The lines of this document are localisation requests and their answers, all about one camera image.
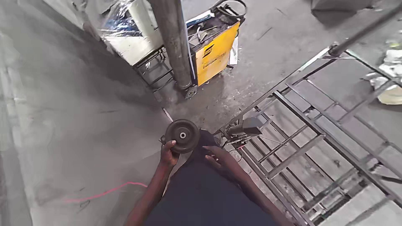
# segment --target steel grid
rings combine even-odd
[[[302,78],[298,79],[296,82],[292,84],[287,84],[287,79],[289,77],[292,77],[294,75],[297,75],[301,70],[298,69],[294,71],[292,74],[287,76],[285,79],[280,81],[276,86],[274,86],[272,89],[270,89],[267,93],[265,93],[261,98],[259,98],[257,101],[255,101],[251,106],[247,107],[240,115],[232,119],[226,126],[233,124],[234,122],[238,121],[240,122],[243,118],[243,115],[247,113],[248,111],[252,110],[253,108],[257,111],[257,115],[263,116],[267,122],[264,124],[270,124],[272,125],[275,130],[277,130],[285,139],[283,141],[283,144],[279,144],[273,149],[271,149],[262,139],[258,138],[260,142],[269,150],[269,152],[266,154],[264,153],[261,148],[258,147],[258,145],[253,141],[250,140],[252,145],[260,152],[260,154],[263,155],[261,159],[256,159],[250,151],[247,150],[244,145],[238,145],[237,143],[234,143],[233,145],[237,148],[239,153],[243,156],[245,161],[252,167],[254,171],[257,171],[257,175],[262,179],[262,181],[267,185],[267,187],[271,190],[271,192],[280,200],[280,202],[287,208],[287,210],[295,217],[295,219],[298,221],[299,224],[305,225],[306,223],[308,225],[312,225],[313,223],[310,221],[310,219],[307,217],[306,213],[313,209],[316,205],[318,205],[323,199],[328,197],[333,191],[335,191],[338,187],[342,188],[342,183],[343,181],[347,180],[353,175],[359,174],[364,176],[364,178],[367,178],[370,182],[372,182],[375,186],[377,186],[385,195],[387,198],[385,199],[386,201],[393,201],[395,202],[400,208],[402,208],[402,200],[401,198],[396,195],[391,189],[389,189],[387,186],[385,186],[381,180],[386,180],[386,181],[393,181],[398,183],[402,179],[402,173],[396,170],[392,165],[387,163],[385,159],[381,158],[379,154],[386,149],[387,147],[392,147],[395,150],[397,150],[399,153],[402,154],[402,150],[396,146],[395,144],[389,142],[389,140],[377,129],[375,129],[373,126],[369,125],[366,121],[364,121],[361,117],[356,115],[356,112],[358,112],[361,107],[365,106],[369,102],[371,102],[373,99],[375,99],[378,95],[380,95],[386,88],[388,88],[391,85],[398,85],[402,87],[402,83],[400,82],[400,78],[394,78],[391,77],[388,74],[382,73],[381,71],[371,67],[361,59],[359,59],[355,54],[353,54],[351,51],[346,51],[345,52],[347,55],[351,56],[353,59],[356,60],[359,63],[364,64],[365,66],[369,67],[370,69],[374,70],[375,72],[379,73],[380,75],[383,75],[384,77],[388,78],[389,81],[386,82],[380,89],[377,89],[376,91],[372,92],[365,100],[360,102],[359,104],[355,105],[353,108],[348,109],[345,106],[343,106],[341,103],[336,101],[334,98],[332,98],[330,95],[326,94],[322,89],[320,89],[318,86],[316,86],[310,79],[309,77],[313,75],[314,73],[320,71],[321,69],[325,68],[326,66],[330,65],[331,63],[335,62],[338,58],[330,59],[327,62],[323,63],[320,67],[312,71],[311,73],[308,73],[307,75],[303,76]],[[325,53],[320,52],[314,59],[320,59]],[[297,84],[299,84],[302,81],[307,81],[309,84],[311,84],[314,88],[319,90],[322,94],[327,96],[332,103],[326,108],[326,109],[320,109],[317,106],[314,106],[311,104],[301,93],[295,88]],[[278,88],[280,85],[287,85],[287,87],[281,91],[276,90],[275,88]],[[290,91],[293,91],[296,93],[299,97],[304,99],[306,103],[308,103],[310,106],[313,106],[315,110],[319,112],[319,114],[314,117],[313,119],[309,118],[306,116],[302,110],[298,109],[291,101],[289,101],[285,95],[289,93]],[[270,98],[269,102],[262,108],[260,109],[258,105],[265,99]],[[287,135],[283,130],[280,129],[280,127],[270,118],[268,117],[264,111],[267,110],[274,100],[279,100],[283,105],[285,105],[294,115],[296,115],[299,119],[301,119],[305,125],[299,128],[295,133],[291,135]],[[345,110],[347,113],[344,114],[340,120],[335,120],[332,117],[330,117],[326,111],[330,109],[331,107],[334,106],[340,106],[343,110]],[[322,128],[320,125],[316,123],[316,120],[325,117],[328,119],[332,124],[334,124],[338,129],[340,129],[343,133],[345,133],[349,138],[351,138],[354,142],[356,142],[359,146],[361,146],[365,151],[367,151],[368,155],[364,157],[363,159],[360,159],[356,157],[356,155],[350,151],[342,142],[337,140],[333,135],[331,131],[328,131],[325,128]],[[380,144],[380,147],[378,150],[371,150],[367,145],[365,145],[362,141],[360,141],[357,137],[355,137],[353,134],[348,132],[342,124],[350,120],[351,118],[356,118],[360,123],[362,123],[366,128],[368,128],[370,131],[372,131],[374,134],[376,134],[379,138],[383,140],[383,143]],[[225,134],[224,128],[221,128],[219,131],[222,132],[230,141],[231,137],[228,134]],[[317,136],[308,142],[308,146],[304,145],[303,147],[298,147],[298,145],[292,140],[295,138],[298,134],[304,131],[307,127],[311,128]],[[313,147],[320,139],[323,139],[326,143],[329,144],[330,147],[332,147],[335,151],[337,151],[343,158],[345,158],[349,163],[351,163],[354,168],[351,170],[347,171],[345,174],[341,175],[338,179],[334,181],[316,162],[314,162],[309,156],[307,155],[306,151],[308,151],[311,147]],[[291,155],[291,157],[285,159],[285,160],[280,160],[279,157],[276,155],[276,152],[284,146],[284,144],[291,144],[293,148],[296,149],[296,152]],[[275,166],[271,160],[269,160],[270,156],[276,157],[279,161],[280,164]],[[329,179],[332,183],[330,186],[328,186],[325,190],[321,191],[318,195],[314,196],[311,191],[296,177],[296,175],[288,168],[288,165],[294,161],[295,159],[299,157],[304,157],[310,164],[314,166],[320,172],[322,175],[325,176],[326,179]],[[384,176],[379,177],[378,175],[375,175],[371,173],[368,169],[366,164],[372,160],[372,159],[377,159],[380,161],[386,168],[391,170],[395,175],[397,175],[400,179],[395,179],[395,178],[385,178]],[[271,172],[268,172],[262,165],[265,160],[267,160],[274,169]],[[303,188],[309,192],[313,196],[313,198],[307,202],[305,202],[304,206],[302,208],[299,208],[294,201],[290,198],[290,196],[280,187],[280,185],[272,180],[276,175],[280,175],[284,180],[292,187],[292,189],[296,192],[298,196],[300,196],[304,201],[306,198],[302,194],[301,191],[297,189],[297,186],[293,184],[289,178],[287,178],[285,175],[282,174],[282,170],[287,169],[291,175],[303,186]],[[372,210],[378,209],[377,205],[370,208],[370,211],[364,212],[362,215],[357,217],[355,220],[353,220],[350,225],[354,225],[357,220],[360,222],[361,219],[364,219],[368,215],[372,214]]]

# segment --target metal frame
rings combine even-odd
[[[167,70],[167,72],[165,74],[160,75],[158,78],[156,78],[155,80],[148,82],[143,75],[145,74],[145,72],[141,71],[141,67],[146,65],[147,63],[151,62],[152,60],[156,60],[159,64],[162,64],[163,67]],[[160,90],[161,88],[163,88],[165,85],[167,85],[171,80],[174,79],[174,73],[173,73],[173,69],[169,68],[166,63],[166,56],[164,54],[164,46],[159,47],[158,49],[154,50],[153,52],[151,52],[147,57],[145,57],[142,61],[140,61],[138,64],[133,66],[133,69],[139,74],[140,78],[145,82],[145,84],[147,85],[147,87],[150,87],[152,89],[153,92],[156,92],[158,90]],[[168,81],[162,85],[161,87],[153,87],[153,85],[155,83],[157,83],[159,80],[161,80],[162,78],[164,78],[166,75],[170,74],[171,77],[168,79]]]
[[[299,225],[315,225],[319,224],[320,221],[315,221],[313,222],[310,217],[309,217],[309,211],[311,211],[313,208],[318,207],[320,203],[329,197],[334,191],[337,191],[337,189],[342,188],[342,183],[346,180],[348,180],[351,177],[359,177],[361,178],[360,181],[367,181],[367,183],[372,183],[376,187],[378,187],[386,196],[384,200],[382,200],[380,203],[376,204],[375,206],[369,208],[369,210],[365,211],[362,213],[360,216],[358,216],[356,219],[354,219],[352,222],[348,224],[348,226],[355,225],[356,223],[362,221],[363,219],[367,218],[370,216],[374,211],[388,203],[389,201],[393,201],[396,205],[398,205],[400,208],[402,208],[402,199],[399,197],[397,194],[395,194],[390,188],[388,188],[383,181],[391,181],[395,183],[401,183],[402,181],[402,172],[399,172],[396,170],[391,164],[389,164],[385,159],[379,156],[379,154],[384,151],[387,147],[392,147],[394,150],[398,151],[399,153],[402,154],[402,150],[397,147],[395,144],[391,143],[381,132],[379,132],[377,129],[375,129],[373,126],[371,126],[369,123],[365,122],[361,117],[356,115],[356,113],[365,105],[373,101],[378,95],[380,95],[386,88],[388,88],[391,85],[398,85],[399,87],[402,87],[402,83],[400,82],[400,78],[394,78],[386,73],[383,73],[374,67],[370,66],[369,64],[365,63],[362,61],[360,58],[358,58],[353,52],[346,50],[344,52],[344,55],[347,56],[345,57],[340,57],[340,58],[332,58],[328,59],[326,62],[324,62],[321,66],[319,66],[317,69],[312,71],[311,73],[308,73],[307,75],[303,76],[302,78],[298,79],[296,82],[293,82],[291,84],[288,84],[288,80],[290,78],[297,78],[297,74],[301,71],[303,71],[306,67],[311,65],[313,62],[315,62],[317,59],[326,59],[328,57],[328,51],[329,48],[324,49],[321,51],[318,55],[316,55],[312,60],[308,61],[305,65],[303,65],[301,68],[297,69],[294,71],[292,74],[288,75],[286,78],[284,78],[280,83],[278,83],[276,86],[274,86],[272,89],[270,89],[267,93],[265,93],[262,97],[260,97],[257,101],[255,101],[252,105],[247,107],[240,115],[237,117],[233,118],[229,123],[227,123],[224,127],[219,129],[215,134],[222,133],[228,140],[228,143],[232,143],[233,147],[239,152],[239,154],[243,157],[243,159],[250,165],[250,167],[253,169],[253,171],[261,178],[261,180],[264,182],[264,184],[271,190],[271,192],[278,198],[278,200],[285,206],[287,211],[294,217],[294,219],[298,222]],[[382,85],[379,89],[375,90],[372,92],[370,95],[368,95],[365,100],[361,101],[351,109],[346,108],[344,105],[336,101],[333,97],[330,95],[326,94],[324,90],[320,89],[318,86],[316,86],[310,79],[309,77],[314,75],[316,72],[320,71],[321,69],[325,68],[326,66],[332,64],[336,60],[343,59],[343,60],[355,60],[358,63],[361,63],[365,65],[366,67],[369,67],[373,71],[379,73],[381,76],[388,78],[388,81]],[[320,109],[318,106],[313,105],[310,103],[306,97],[303,96],[303,94],[300,93],[300,91],[297,90],[296,86],[302,81],[308,82],[313,88],[317,89],[320,93],[328,97],[331,101],[332,104],[330,104],[326,109]],[[286,86],[285,89],[279,91],[277,90],[281,86]],[[297,94],[298,97],[303,99],[307,104],[310,105],[308,109],[298,109],[288,98],[286,98],[286,94],[289,92],[294,92]],[[267,103],[264,106],[259,107],[258,105],[263,102],[264,100],[268,99]],[[287,135],[276,123],[273,121],[267,114],[265,114],[265,110],[268,109],[274,100],[278,100],[282,105],[286,106],[294,115],[296,115],[300,120],[302,120],[305,125],[299,128],[294,134]],[[332,107],[339,106],[343,110],[346,111],[346,113],[339,119],[335,120],[333,119],[327,111],[331,109]],[[256,115],[261,115],[263,118],[267,120],[267,123],[265,125],[270,124],[273,126],[273,128],[278,131],[284,138],[284,141],[282,144],[278,144],[276,147],[271,148],[269,147],[260,137],[257,137],[258,139],[265,148],[269,150],[268,153],[264,153],[262,151],[262,148],[258,146],[258,144],[251,138],[245,137],[242,139],[238,139],[238,137],[232,137],[226,133],[226,129],[232,125],[236,125],[240,123],[243,119],[244,114],[247,112],[255,110]],[[309,112],[310,110],[317,111],[319,114],[315,116],[314,118],[310,118],[307,116],[306,112]],[[336,126],[340,131],[342,131],[344,134],[346,134],[351,140],[353,140],[356,144],[358,144],[363,150],[365,150],[368,155],[364,157],[363,159],[359,159],[350,149],[348,149],[340,140],[336,139],[335,136],[332,134],[331,131],[328,129],[320,126],[316,121],[321,118],[325,117],[330,121],[333,125]],[[368,130],[373,132],[375,135],[377,135],[379,138],[382,139],[382,144],[377,150],[371,150],[364,142],[359,140],[355,135],[347,131],[344,127],[343,124],[351,120],[352,118],[357,119],[362,125],[364,125]],[[304,131],[306,128],[311,128],[315,133],[316,136],[310,140],[307,144],[305,144],[302,147],[299,147],[292,139],[295,138],[298,134]],[[354,168],[346,172],[344,175],[340,176],[337,179],[331,178],[316,162],[314,162],[309,155],[306,153],[311,147],[316,145],[318,142],[323,140],[326,142],[333,150],[338,152],[343,158],[345,158],[349,163],[353,165]],[[245,146],[245,143],[249,142],[260,154],[263,156],[260,159],[257,159]],[[287,159],[281,161],[279,157],[276,155],[276,152],[280,150],[285,144],[290,144],[296,152],[292,154],[290,157]],[[270,156],[275,157],[277,160],[280,161],[279,165],[275,165],[272,160],[270,159]],[[331,181],[331,184],[321,191],[317,195],[313,195],[312,192],[304,186],[304,189],[310,193],[310,195],[313,197],[310,200],[307,200],[306,197],[303,196],[302,191],[299,191],[296,189],[296,185],[292,183],[290,178],[287,178],[283,174],[283,170],[287,170],[290,172],[290,174],[294,177],[294,179],[298,180],[298,178],[294,175],[294,173],[288,168],[289,164],[293,161],[296,161],[299,157],[305,158],[318,172],[320,172],[324,177]],[[383,167],[388,168],[391,170],[395,175],[398,176],[398,178],[389,178],[385,176],[379,176],[377,174],[373,173],[373,170],[369,169],[367,164],[368,162],[376,160],[380,165]],[[269,164],[273,167],[273,170],[270,172],[267,171],[262,163],[264,161],[268,161]],[[295,193],[303,199],[305,202],[303,207],[298,207],[294,200],[291,199],[289,194],[281,188],[281,185],[278,184],[274,179],[275,176],[280,176],[283,178],[290,186],[291,188],[295,191]],[[352,197],[349,197],[345,200],[339,200],[337,203],[335,203],[336,208],[340,208],[343,204],[345,204],[348,200],[350,200]]]

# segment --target esab logo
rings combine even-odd
[[[212,44],[210,47],[208,47],[208,48],[204,51],[204,56],[203,56],[202,58],[208,56],[208,55],[212,52],[212,47],[213,47],[213,45],[214,45],[214,44]]]

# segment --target black machine part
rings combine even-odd
[[[242,15],[238,15],[238,14],[237,14],[237,15],[232,15],[232,14],[226,12],[223,8],[220,8],[220,7],[219,7],[222,3],[227,2],[227,1],[229,1],[229,0],[219,0],[217,3],[215,3],[215,5],[213,5],[213,6],[210,8],[211,12],[214,12],[214,11],[217,10],[217,11],[220,11],[222,14],[225,14],[226,16],[229,16],[229,17],[233,17],[233,18],[244,18],[244,16],[245,16],[246,13],[247,13],[247,6],[246,6],[246,4],[245,4],[242,0],[231,0],[231,1],[239,2],[240,4],[242,4],[242,5],[244,6],[244,14],[242,14]]]
[[[260,127],[263,126],[263,123],[255,118],[255,117],[250,117],[246,118],[243,120],[242,123],[239,125],[235,125],[232,127],[229,127],[227,130],[227,133],[231,136],[236,136],[236,135],[241,135],[241,134],[247,134],[250,136],[258,136],[261,135],[262,132],[260,130]]]
[[[187,119],[173,121],[166,129],[165,135],[160,138],[162,144],[176,140],[176,145],[170,150],[179,154],[192,151],[198,144],[200,131],[197,126]]]

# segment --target hand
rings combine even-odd
[[[216,146],[203,146],[203,148],[211,152],[211,155],[206,155],[205,158],[219,171],[223,173],[229,171],[238,181],[250,177],[229,152]]]
[[[175,140],[168,141],[160,150],[160,162],[161,166],[173,168],[177,164],[179,153],[172,152],[170,149],[176,144]]]

